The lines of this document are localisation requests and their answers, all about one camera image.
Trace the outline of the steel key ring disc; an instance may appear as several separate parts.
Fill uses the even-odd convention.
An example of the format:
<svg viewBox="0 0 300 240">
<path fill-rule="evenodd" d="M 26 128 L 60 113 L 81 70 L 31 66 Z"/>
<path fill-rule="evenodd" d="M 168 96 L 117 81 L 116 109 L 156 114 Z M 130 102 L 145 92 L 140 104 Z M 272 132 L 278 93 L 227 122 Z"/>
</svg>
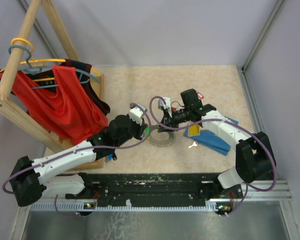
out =
<svg viewBox="0 0 300 240">
<path fill-rule="evenodd" d="M 174 132 L 159 132 L 159 126 L 154 125 L 148 138 L 148 141 L 151 145 L 156 147 L 169 147 L 175 140 L 176 135 Z"/>
</svg>

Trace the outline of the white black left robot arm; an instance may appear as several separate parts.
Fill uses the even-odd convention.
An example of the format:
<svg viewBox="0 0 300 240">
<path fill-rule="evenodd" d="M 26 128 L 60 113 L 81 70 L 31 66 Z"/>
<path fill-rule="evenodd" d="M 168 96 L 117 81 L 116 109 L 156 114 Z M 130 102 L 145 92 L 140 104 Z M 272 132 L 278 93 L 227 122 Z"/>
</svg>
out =
<svg viewBox="0 0 300 240">
<path fill-rule="evenodd" d="M 147 128 L 143 113 L 118 115 L 107 127 L 81 143 L 54 155 L 36 159 L 20 158 L 8 181 L 18 206 L 34 204 L 43 196 L 64 195 L 66 199 L 87 199 L 94 185 L 87 173 L 64 172 L 104 157 L 115 159 L 115 150 L 127 141 L 144 139 Z"/>
</svg>

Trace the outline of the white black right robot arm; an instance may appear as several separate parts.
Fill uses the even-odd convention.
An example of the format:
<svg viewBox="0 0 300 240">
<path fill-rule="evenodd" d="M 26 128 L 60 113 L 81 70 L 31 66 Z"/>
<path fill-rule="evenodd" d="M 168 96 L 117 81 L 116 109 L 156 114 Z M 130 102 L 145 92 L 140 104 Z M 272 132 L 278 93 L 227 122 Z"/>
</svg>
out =
<svg viewBox="0 0 300 240">
<path fill-rule="evenodd" d="M 211 104 L 203 104 L 195 89 L 180 94 L 183 106 L 173 110 L 170 98 L 158 97 L 158 108 L 162 110 L 162 120 L 158 121 L 161 132 L 181 130 L 180 124 L 190 122 L 192 126 L 214 133 L 235 151 L 235 166 L 220 173 L 213 185 L 213 192 L 225 198 L 231 187 L 242 183 L 251 186 L 255 180 L 268 173 L 273 174 L 272 190 L 278 180 L 276 161 L 269 137 L 262 131 L 252 133 L 223 116 Z"/>
</svg>

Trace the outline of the red key tag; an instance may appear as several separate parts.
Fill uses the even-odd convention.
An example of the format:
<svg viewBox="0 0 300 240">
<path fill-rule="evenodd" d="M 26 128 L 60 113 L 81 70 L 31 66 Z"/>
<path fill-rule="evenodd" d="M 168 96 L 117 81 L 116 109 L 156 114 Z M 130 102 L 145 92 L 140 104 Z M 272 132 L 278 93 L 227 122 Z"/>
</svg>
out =
<svg viewBox="0 0 300 240">
<path fill-rule="evenodd" d="M 200 92 L 197 93 L 197 96 L 198 96 L 200 99 L 204 99 L 204 96 L 203 96 Z"/>
</svg>

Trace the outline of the green key tag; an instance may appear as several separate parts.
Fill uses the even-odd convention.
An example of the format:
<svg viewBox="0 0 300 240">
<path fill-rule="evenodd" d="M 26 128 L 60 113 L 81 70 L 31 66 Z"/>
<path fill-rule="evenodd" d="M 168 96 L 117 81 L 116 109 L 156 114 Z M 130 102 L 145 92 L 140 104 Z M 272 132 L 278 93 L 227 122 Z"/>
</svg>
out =
<svg viewBox="0 0 300 240">
<path fill-rule="evenodd" d="M 150 132 L 150 128 L 147 127 L 147 128 L 145 129 L 144 133 L 145 133 L 145 135 L 147 136 L 147 135 L 149 134 L 149 132 Z"/>
</svg>

